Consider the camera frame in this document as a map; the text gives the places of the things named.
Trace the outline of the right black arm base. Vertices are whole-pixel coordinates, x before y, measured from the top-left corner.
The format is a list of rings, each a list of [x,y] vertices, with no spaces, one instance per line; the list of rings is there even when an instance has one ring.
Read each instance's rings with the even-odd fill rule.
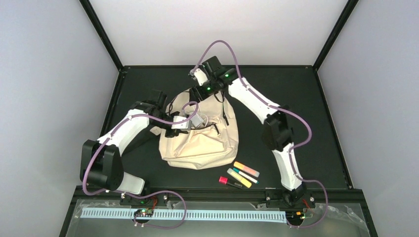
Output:
[[[302,185],[296,190],[268,189],[265,191],[267,207],[277,207],[286,214],[286,221],[290,225],[301,226],[303,221],[314,216],[312,205],[309,204],[306,187]]]

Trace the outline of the orange pastel highlighter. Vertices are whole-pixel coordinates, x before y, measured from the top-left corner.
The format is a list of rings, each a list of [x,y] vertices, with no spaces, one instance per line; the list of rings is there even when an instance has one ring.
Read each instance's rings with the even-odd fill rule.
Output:
[[[260,175],[260,173],[258,171],[254,170],[254,169],[252,169],[252,168],[250,168],[250,167],[248,167],[248,166],[246,166],[246,165],[244,165],[244,164],[242,164],[238,161],[235,161],[233,163],[233,166],[235,168],[241,170],[241,171],[246,172],[247,174],[250,174],[250,175],[254,176],[254,177],[259,177],[259,175]]]

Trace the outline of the white charger with cable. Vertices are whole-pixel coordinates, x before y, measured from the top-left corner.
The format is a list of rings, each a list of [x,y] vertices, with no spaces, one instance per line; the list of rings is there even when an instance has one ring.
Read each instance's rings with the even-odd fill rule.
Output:
[[[191,117],[191,119],[190,119],[191,126],[194,129],[207,127],[210,123],[209,117],[205,114],[202,114],[202,113],[198,112],[193,116],[192,116],[192,114],[186,114],[186,115],[187,115],[187,117]]]

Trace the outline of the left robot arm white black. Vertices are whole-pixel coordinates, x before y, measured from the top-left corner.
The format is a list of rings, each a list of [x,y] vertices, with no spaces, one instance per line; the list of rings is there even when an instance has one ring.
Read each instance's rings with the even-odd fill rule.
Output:
[[[109,132],[96,140],[87,140],[82,147],[80,179],[85,194],[104,191],[142,193],[145,180],[125,172],[122,154],[130,143],[149,126],[171,129],[185,118],[168,115],[164,110],[167,95],[153,91],[148,100],[130,106],[124,118]]]

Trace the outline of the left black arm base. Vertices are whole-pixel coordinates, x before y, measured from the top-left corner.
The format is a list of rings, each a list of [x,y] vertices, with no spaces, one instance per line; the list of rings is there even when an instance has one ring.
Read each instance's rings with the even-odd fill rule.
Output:
[[[125,198],[120,199],[120,205],[122,207],[130,207],[134,209],[134,212],[142,212],[144,209],[159,209],[165,208],[168,200],[167,193],[154,195],[146,199],[137,199],[133,197],[126,196]]]

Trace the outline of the yellow highlighter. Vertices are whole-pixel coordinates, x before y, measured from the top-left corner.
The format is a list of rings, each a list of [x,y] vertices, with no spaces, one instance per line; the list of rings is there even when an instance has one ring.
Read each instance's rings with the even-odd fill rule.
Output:
[[[235,180],[243,184],[246,188],[250,188],[252,186],[252,183],[249,180],[240,175],[238,172],[234,171],[232,168],[229,168],[227,173],[231,175]]]

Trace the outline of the pink black highlighter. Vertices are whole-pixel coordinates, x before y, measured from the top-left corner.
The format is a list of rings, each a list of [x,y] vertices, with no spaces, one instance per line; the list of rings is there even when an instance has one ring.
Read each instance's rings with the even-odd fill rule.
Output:
[[[231,187],[234,187],[234,188],[238,188],[238,189],[242,189],[243,188],[243,185],[241,183],[237,183],[237,182],[235,182],[235,181],[233,181],[231,179],[228,179],[228,178],[226,178],[224,176],[220,176],[220,178],[219,178],[218,181],[219,181],[219,183],[221,183],[223,185],[228,185],[228,186],[231,186]]]

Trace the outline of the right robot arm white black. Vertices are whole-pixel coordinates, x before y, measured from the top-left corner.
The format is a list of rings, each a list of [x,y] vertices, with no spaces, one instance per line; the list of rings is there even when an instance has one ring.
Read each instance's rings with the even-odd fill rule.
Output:
[[[194,67],[189,75],[198,83],[190,89],[194,101],[202,102],[219,92],[226,92],[260,120],[261,139],[272,151],[281,175],[282,202],[289,207],[296,206],[305,193],[305,185],[292,150],[293,130],[287,121],[288,108],[269,100],[242,76],[237,67],[226,68],[216,56]]]

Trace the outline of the beige canvas backpack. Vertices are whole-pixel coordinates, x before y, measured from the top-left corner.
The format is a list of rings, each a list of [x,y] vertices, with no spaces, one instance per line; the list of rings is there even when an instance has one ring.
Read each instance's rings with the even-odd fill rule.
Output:
[[[166,130],[153,127],[159,136],[162,160],[172,167],[201,170],[231,164],[238,153],[239,132],[234,109],[220,93],[199,103],[202,125],[166,138]]]

